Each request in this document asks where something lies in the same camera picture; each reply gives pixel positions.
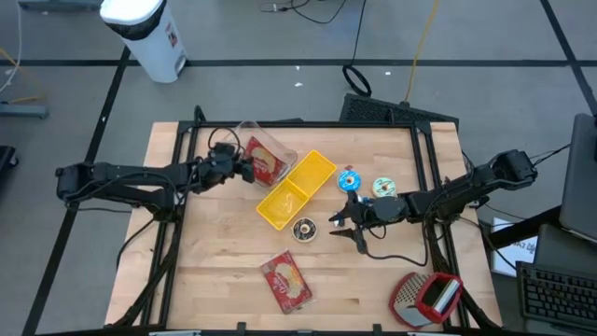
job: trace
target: concrete floor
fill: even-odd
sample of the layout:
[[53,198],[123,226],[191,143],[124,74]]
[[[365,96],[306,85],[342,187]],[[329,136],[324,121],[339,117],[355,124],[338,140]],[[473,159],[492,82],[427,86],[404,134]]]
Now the concrete floor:
[[[267,14],[261,0],[173,0],[171,6],[191,60],[348,59],[360,0],[348,0],[327,26],[294,13]],[[324,19],[339,0],[312,2],[304,11]],[[597,3],[551,0],[579,60],[597,60]],[[369,1],[357,58],[412,58],[431,0]],[[16,15],[0,3],[0,48],[17,53]],[[122,43],[97,13],[23,12],[24,60],[117,60]],[[423,59],[565,60],[539,1],[441,2]],[[0,66],[0,82],[8,67]],[[398,103],[407,66],[359,66],[373,98]],[[55,198],[54,170],[82,161],[116,67],[31,66],[47,94],[46,120],[0,119],[0,144],[17,147],[21,165],[0,193],[0,330],[21,334],[64,216]],[[583,68],[597,86],[597,69]],[[155,121],[191,119],[199,104],[210,120],[337,120],[350,88],[338,66],[191,67],[170,85],[151,82],[141,67],[124,73],[97,161],[140,164]],[[35,93],[18,75],[2,100]],[[590,114],[570,67],[420,67],[413,106],[460,119],[460,139],[474,162],[520,148],[537,154],[569,142],[573,116]],[[539,167],[528,189],[492,194],[492,205],[523,217],[561,201],[567,155]],[[497,214],[482,209],[491,220]],[[37,332],[99,328],[115,276],[127,215],[81,213],[65,251]],[[496,275],[505,325],[521,328],[513,280]]]

